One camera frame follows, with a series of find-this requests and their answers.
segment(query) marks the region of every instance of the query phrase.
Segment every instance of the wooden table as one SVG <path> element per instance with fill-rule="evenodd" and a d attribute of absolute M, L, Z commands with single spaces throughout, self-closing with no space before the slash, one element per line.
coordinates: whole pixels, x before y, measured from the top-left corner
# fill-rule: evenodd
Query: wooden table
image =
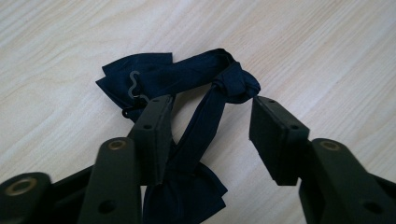
<path fill-rule="evenodd" d="M 396 182 L 396 2 L 2 1 L 0 181 L 58 181 L 133 124 L 96 86 L 101 66 L 140 52 L 180 61 L 224 48 L 311 130 Z M 205 89 L 181 93 L 184 132 Z M 251 101 L 227 105 L 202 158 L 228 188 L 205 223 L 305 223 L 298 187 L 278 187 L 248 140 Z"/>

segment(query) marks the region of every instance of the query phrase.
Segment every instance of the light wood surface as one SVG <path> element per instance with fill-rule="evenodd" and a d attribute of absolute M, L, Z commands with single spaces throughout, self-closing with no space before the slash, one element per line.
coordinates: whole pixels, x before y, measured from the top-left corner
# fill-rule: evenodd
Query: light wood surface
<path fill-rule="evenodd" d="M 1 1 L 0 181 L 58 181 L 93 164 L 133 124 L 96 86 L 101 66 L 140 52 L 180 61 L 225 48 L 311 130 L 396 182 L 396 2 Z M 184 132 L 205 88 L 177 97 Z M 205 223 L 305 223 L 298 187 L 278 187 L 248 141 L 251 102 L 227 105 L 204 155 L 227 187 Z"/>

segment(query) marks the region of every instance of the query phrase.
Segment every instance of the tie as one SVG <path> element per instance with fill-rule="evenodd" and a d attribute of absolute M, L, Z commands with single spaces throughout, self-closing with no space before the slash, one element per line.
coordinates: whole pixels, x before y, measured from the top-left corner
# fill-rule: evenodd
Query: tie
<path fill-rule="evenodd" d="M 225 207 L 227 189 L 199 162 L 216 135 L 226 103 L 242 104 L 258 94 L 260 84 L 231 54 L 214 49 L 179 63 L 169 53 L 136 54 L 104 66 L 102 90 L 121 108 L 212 83 L 178 144 L 170 144 L 163 183 L 148 186 L 144 223 L 200 223 Z M 137 121 L 144 108 L 128 111 Z"/>

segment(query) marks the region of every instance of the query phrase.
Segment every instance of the dark blue fabric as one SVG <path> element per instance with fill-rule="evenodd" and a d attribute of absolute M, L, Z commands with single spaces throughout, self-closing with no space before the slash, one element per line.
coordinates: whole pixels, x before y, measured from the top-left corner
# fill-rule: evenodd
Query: dark blue fabric
<path fill-rule="evenodd" d="M 106 77 L 97 83 L 121 108 L 134 106 L 138 97 L 175 95 L 212 83 L 179 143 L 170 144 L 163 183 L 147 187 L 143 221 L 200 223 L 225 207 L 221 197 L 227 189 L 199 160 L 216 135 L 225 104 L 242 104 L 259 93 L 254 76 L 224 49 L 179 63 L 171 63 L 168 53 L 137 54 L 104 66 L 104 71 Z M 128 116 L 136 121 L 141 112 L 136 110 Z"/>

